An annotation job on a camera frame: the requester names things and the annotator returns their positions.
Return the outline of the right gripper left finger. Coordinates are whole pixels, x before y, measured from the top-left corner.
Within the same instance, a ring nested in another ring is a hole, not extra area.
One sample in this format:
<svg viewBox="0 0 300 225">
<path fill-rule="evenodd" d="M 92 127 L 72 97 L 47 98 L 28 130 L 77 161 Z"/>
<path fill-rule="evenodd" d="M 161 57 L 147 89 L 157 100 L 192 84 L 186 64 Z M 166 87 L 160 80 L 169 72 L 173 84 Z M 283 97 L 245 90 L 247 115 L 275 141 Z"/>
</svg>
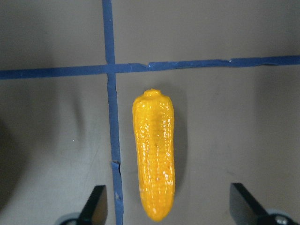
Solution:
<svg viewBox="0 0 300 225">
<path fill-rule="evenodd" d="M 106 186 L 95 186 L 77 219 L 77 224 L 104 225 L 107 215 L 108 202 Z"/>
</svg>

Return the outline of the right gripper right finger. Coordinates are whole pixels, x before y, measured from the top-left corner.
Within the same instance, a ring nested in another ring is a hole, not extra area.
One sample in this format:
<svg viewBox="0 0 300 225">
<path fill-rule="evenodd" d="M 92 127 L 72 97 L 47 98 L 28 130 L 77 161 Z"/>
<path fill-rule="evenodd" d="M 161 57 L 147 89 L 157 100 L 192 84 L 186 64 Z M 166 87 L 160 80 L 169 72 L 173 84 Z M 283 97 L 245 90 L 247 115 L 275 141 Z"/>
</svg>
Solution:
<svg viewBox="0 0 300 225">
<path fill-rule="evenodd" d="M 237 225 L 297 225 L 289 215 L 278 210 L 267 211 L 242 183 L 231 183 L 230 215 Z"/>
</svg>

